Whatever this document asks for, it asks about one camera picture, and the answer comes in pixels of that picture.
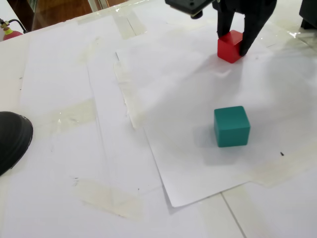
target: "fire extinguisher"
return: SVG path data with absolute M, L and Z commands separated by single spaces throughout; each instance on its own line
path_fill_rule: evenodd
M 10 23 L 13 21 L 16 21 L 20 24 L 24 34 L 27 33 L 27 30 L 24 28 L 24 26 L 22 25 L 22 23 L 19 20 L 12 19 L 10 21 L 4 21 L 0 18 L 0 25 L 1 25 L 1 28 L 4 30 L 4 37 L 3 37 L 4 41 L 7 39 L 10 39 L 10 38 L 22 35 L 22 33 L 18 32 L 18 31 L 12 31 L 11 28 L 9 27 Z

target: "red cube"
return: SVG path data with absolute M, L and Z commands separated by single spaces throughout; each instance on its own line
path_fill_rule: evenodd
M 239 55 L 243 34 L 237 31 L 230 31 L 228 34 L 218 39 L 218 57 L 235 63 L 241 56 Z

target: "green cube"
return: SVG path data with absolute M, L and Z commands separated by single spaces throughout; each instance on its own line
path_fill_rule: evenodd
M 248 144 L 250 123 L 242 106 L 214 111 L 214 131 L 219 147 Z

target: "tape strip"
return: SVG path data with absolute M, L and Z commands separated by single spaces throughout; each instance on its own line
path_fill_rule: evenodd
M 116 9 L 112 16 L 123 40 L 136 36 L 122 8 Z
M 273 187 L 317 165 L 317 143 L 304 146 L 293 154 L 259 166 L 247 175 L 252 182 Z
M 138 128 L 144 122 L 145 115 L 142 110 L 141 101 L 137 97 L 137 90 L 134 89 L 129 73 L 121 66 L 120 62 L 113 65 L 124 102 L 127 106 L 128 115 L 134 128 Z
M 125 15 L 127 16 L 127 19 L 135 33 L 135 35 L 141 35 L 144 33 L 147 33 L 147 29 L 145 25 L 139 20 L 138 16 L 135 14 L 135 12 L 132 10 L 131 7 L 125 7 L 123 8 L 125 10 Z
M 222 194 L 246 237 L 274 237 L 266 219 L 256 208 L 243 185 L 224 191 Z
M 116 188 L 82 179 L 76 183 L 74 193 L 82 201 L 115 215 L 136 221 L 143 217 L 142 200 Z
M 96 106 L 95 100 L 90 98 L 81 103 L 41 116 L 34 117 L 28 112 L 21 114 L 25 115 L 32 122 L 34 139 L 40 139 L 95 121 Z

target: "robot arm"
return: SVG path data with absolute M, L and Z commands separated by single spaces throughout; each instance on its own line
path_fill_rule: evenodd
M 218 11 L 218 36 L 230 31 L 235 12 L 245 15 L 240 55 L 244 56 L 267 20 L 274 12 L 277 0 L 165 0 L 172 8 L 191 15 L 192 19 L 203 16 L 203 9 L 212 3 Z

